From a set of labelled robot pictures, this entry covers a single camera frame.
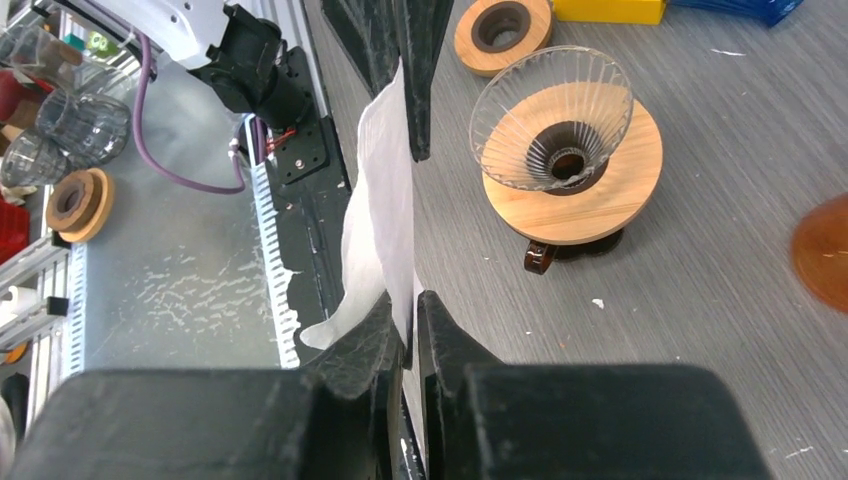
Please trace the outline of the white paper coffee filter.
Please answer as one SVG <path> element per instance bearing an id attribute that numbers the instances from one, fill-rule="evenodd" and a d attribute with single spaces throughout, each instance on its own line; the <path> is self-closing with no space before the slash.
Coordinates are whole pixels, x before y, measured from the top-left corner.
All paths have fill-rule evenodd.
<path id="1" fill-rule="evenodd" d="M 357 179 L 342 234 L 344 297 L 331 317 L 301 332 L 324 350 L 365 320 L 387 293 L 391 318 L 408 346 L 421 285 L 415 269 L 413 159 L 404 68 L 364 109 L 358 123 Z"/>

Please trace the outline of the amber glass carafe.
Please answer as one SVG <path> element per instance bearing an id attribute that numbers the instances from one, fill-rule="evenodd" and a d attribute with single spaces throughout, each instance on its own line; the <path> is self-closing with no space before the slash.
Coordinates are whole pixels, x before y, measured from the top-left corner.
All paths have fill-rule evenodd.
<path id="1" fill-rule="evenodd" d="M 790 242 L 794 273 L 825 305 L 847 313 L 847 194 L 809 211 Z"/>

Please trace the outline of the clear glass cups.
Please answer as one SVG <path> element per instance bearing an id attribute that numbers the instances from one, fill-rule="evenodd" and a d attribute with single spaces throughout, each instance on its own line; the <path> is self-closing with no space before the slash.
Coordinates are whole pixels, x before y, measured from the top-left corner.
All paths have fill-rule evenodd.
<path id="1" fill-rule="evenodd" d="M 7 188 L 53 185 L 102 166 L 129 141 L 130 78 L 37 26 L 1 35 L 1 125 L 17 129 L 1 153 Z"/>

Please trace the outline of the clear glass dripper cone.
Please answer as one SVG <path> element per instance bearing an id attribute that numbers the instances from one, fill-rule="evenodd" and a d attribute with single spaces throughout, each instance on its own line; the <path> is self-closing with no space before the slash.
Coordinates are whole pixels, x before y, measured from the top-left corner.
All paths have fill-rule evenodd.
<path id="1" fill-rule="evenodd" d="M 635 108 L 618 61 L 582 46 L 548 47 L 498 73 L 471 113 L 474 159 L 518 190 L 574 189 L 606 167 Z"/>

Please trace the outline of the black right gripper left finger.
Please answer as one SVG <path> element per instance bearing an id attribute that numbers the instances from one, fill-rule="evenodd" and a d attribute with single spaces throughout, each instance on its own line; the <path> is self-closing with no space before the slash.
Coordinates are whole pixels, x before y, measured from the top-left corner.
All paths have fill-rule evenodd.
<path id="1" fill-rule="evenodd" d="M 388 479 L 400 340 L 382 295 L 306 365 L 91 370 L 50 397 L 12 479 Z"/>

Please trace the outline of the dark brown dripper cup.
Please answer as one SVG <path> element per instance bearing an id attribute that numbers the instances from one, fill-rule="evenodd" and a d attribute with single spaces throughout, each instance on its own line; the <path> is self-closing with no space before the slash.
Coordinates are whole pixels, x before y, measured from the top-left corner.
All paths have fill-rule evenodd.
<path id="1" fill-rule="evenodd" d="M 620 229 L 601 239 L 576 245 L 553 245 L 531 240 L 524 254 L 523 267 L 527 272 L 543 275 L 554 262 L 606 255 L 619 245 L 623 236 L 624 230 Z"/>

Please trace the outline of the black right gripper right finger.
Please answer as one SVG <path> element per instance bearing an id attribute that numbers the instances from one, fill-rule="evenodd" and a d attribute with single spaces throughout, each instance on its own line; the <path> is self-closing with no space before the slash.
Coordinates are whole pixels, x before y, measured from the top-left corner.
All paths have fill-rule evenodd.
<path id="1" fill-rule="evenodd" d="M 767 479 L 737 403 L 688 364 L 508 364 L 418 299 L 432 479 Z"/>

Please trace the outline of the large wooden ring holder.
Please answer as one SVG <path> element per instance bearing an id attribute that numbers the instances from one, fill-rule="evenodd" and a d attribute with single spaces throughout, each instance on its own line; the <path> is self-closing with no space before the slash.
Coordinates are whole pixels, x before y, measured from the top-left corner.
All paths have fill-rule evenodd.
<path id="1" fill-rule="evenodd" d="M 522 236 L 553 245 L 576 245 L 601 239 L 630 223 L 650 200 L 662 166 L 657 123 L 635 99 L 623 142 L 605 168 L 576 188 L 518 190 L 484 173 L 483 185 L 495 212 Z"/>

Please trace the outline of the blue glass dripper cone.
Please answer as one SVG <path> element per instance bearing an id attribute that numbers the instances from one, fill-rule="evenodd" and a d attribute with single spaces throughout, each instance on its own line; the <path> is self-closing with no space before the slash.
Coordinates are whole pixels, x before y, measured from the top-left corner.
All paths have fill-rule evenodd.
<path id="1" fill-rule="evenodd" d="M 796 10 L 803 0 L 670 0 L 668 4 L 729 14 L 759 21 L 772 28 Z"/>

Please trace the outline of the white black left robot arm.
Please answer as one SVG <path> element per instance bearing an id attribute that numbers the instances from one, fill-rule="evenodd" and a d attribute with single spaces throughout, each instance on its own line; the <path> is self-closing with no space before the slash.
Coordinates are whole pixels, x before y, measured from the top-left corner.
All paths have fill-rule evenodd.
<path id="1" fill-rule="evenodd" d="M 215 88 L 235 113 L 255 113 L 274 128 L 288 121 L 269 111 L 280 93 L 273 65 L 281 28 L 239 1 L 65 1 L 63 7 L 106 27 L 125 25 L 140 42 Z M 450 1 L 323 1 L 321 11 L 372 95 L 396 71 L 404 75 L 409 145 L 415 161 L 431 153 L 431 84 L 453 8 Z"/>

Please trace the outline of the yellow green toy brick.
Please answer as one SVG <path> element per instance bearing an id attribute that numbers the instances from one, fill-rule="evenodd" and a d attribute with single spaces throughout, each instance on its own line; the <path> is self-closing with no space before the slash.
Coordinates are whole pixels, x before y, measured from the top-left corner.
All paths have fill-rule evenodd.
<path id="1" fill-rule="evenodd" d="M 667 3 L 664 0 L 553 0 L 559 21 L 658 25 Z"/>

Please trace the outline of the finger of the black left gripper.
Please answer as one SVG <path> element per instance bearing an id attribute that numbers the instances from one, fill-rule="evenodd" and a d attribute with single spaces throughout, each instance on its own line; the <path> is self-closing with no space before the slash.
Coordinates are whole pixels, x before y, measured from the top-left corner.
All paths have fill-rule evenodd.
<path id="1" fill-rule="evenodd" d="M 323 0 L 321 10 L 370 96 L 394 78 L 400 53 L 390 0 Z"/>
<path id="2" fill-rule="evenodd" d="M 415 162 L 431 156 L 431 85 L 453 4 L 453 0 L 397 2 L 409 145 Z"/>

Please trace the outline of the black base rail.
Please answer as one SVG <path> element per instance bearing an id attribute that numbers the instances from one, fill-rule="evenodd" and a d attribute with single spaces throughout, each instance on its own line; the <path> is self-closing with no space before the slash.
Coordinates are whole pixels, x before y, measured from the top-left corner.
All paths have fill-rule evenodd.
<path id="1" fill-rule="evenodd" d="M 307 268 L 304 279 L 294 277 L 286 291 L 288 306 L 296 312 L 298 320 L 303 324 L 303 329 L 296 334 L 296 345 L 301 349 L 314 349 L 315 357 L 337 341 L 321 350 L 306 346 L 300 335 L 306 328 L 329 319 L 344 297 L 341 253 L 343 222 L 355 182 L 348 180 L 343 163 L 336 162 L 328 173 L 319 173 L 285 185 L 273 195 L 273 205 L 279 208 L 282 216 L 278 232 L 283 263 L 287 266 L 305 265 Z M 315 285 L 314 294 L 302 290 L 303 281 Z M 402 372 L 411 362 L 414 334 L 413 330 L 411 341 L 405 346 L 393 320 L 392 323 L 400 340 L 396 439 L 399 456 L 396 471 L 388 479 L 394 478 L 401 466 Z"/>

